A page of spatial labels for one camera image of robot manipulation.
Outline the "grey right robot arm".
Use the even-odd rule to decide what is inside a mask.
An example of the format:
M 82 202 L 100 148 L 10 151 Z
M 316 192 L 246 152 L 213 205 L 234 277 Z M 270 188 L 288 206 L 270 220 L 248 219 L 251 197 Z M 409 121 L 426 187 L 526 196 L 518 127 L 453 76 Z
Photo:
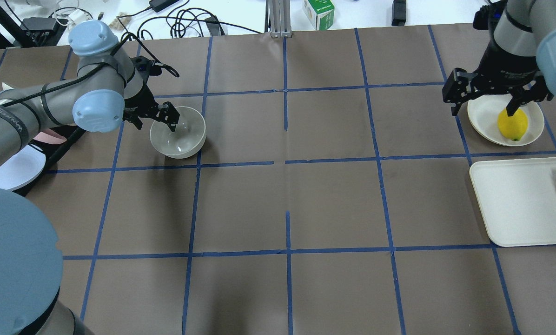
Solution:
M 489 43 L 473 72 L 454 68 L 442 89 L 452 116 L 484 95 L 510 94 L 507 115 L 556 97 L 556 0 L 500 0 L 482 6 L 473 27 Z

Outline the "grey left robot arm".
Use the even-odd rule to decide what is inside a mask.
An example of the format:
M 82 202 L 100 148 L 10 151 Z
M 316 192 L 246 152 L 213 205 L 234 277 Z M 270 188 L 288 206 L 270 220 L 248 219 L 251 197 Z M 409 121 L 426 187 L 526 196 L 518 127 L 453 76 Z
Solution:
M 88 132 L 111 132 L 143 117 L 172 131 L 180 114 L 155 102 L 148 74 L 122 49 L 105 23 L 89 20 L 68 37 L 79 57 L 77 78 L 0 93 L 0 166 L 40 132 L 77 125 Z M 0 188 L 0 335 L 62 334 L 47 330 L 60 315 L 58 302 L 63 254 L 52 223 L 31 201 Z

